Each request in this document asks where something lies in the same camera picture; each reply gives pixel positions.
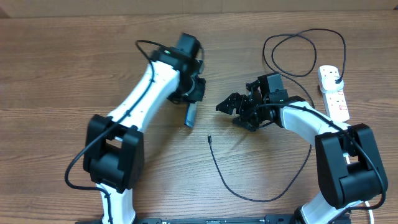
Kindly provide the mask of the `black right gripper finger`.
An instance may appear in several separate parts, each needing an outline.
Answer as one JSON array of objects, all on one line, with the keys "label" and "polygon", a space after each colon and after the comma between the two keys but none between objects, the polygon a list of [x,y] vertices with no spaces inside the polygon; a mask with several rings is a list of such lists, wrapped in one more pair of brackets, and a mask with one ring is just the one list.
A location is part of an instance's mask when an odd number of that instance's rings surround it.
[{"label": "black right gripper finger", "polygon": [[251,121],[244,116],[233,118],[232,123],[250,132],[255,132],[259,128],[259,123],[257,121]]},{"label": "black right gripper finger", "polygon": [[232,93],[216,106],[216,110],[232,115],[235,111],[236,114],[241,114],[242,109],[246,104],[246,96],[239,93]]}]

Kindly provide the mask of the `smartphone with lit screen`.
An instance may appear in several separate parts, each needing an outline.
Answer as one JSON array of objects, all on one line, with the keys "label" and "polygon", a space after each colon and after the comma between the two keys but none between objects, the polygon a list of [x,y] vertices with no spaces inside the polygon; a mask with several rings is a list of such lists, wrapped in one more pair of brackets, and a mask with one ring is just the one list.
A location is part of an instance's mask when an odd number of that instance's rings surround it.
[{"label": "smartphone with lit screen", "polygon": [[197,103],[190,103],[187,106],[184,125],[188,126],[189,128],[193,128],[195,124],[196,113],[197,113]]}]

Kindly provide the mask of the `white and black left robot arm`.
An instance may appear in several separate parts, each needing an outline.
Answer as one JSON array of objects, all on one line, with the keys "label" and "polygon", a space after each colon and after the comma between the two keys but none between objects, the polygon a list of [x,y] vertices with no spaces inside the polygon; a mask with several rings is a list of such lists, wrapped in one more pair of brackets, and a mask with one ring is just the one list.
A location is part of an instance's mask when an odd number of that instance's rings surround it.
[{"label": "white and black left robot arm", "polygon": [[197,103],[205,93],[204,50],[193,35],[182,33],[176,46],[159,48],[147,56],[141,80],[107,116],[94,115],[88,123],[83,170],[102,197],[98,223],[134,223],[134,184],[144,168],[144,132],[165,100],[186,104],[184,124],[193,127]]}]

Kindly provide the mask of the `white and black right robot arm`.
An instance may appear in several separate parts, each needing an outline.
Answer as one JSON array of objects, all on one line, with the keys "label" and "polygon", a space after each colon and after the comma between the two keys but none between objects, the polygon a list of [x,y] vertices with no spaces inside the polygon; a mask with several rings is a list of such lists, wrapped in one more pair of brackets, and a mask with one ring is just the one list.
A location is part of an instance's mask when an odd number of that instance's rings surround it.
[{"label": "white and black right robot arm", "polygon": [[279,73],[247,83],[248,95],[232,93],[216,110],[236,113],[233,123],[256,131],[269,124],[292,131],[316,149],[319,193],[291,215],[267,215],[266,223],[350,223],[362,203],[386,200],[387,176],[372,129],[333,121],[299,96],[289,96]]}]

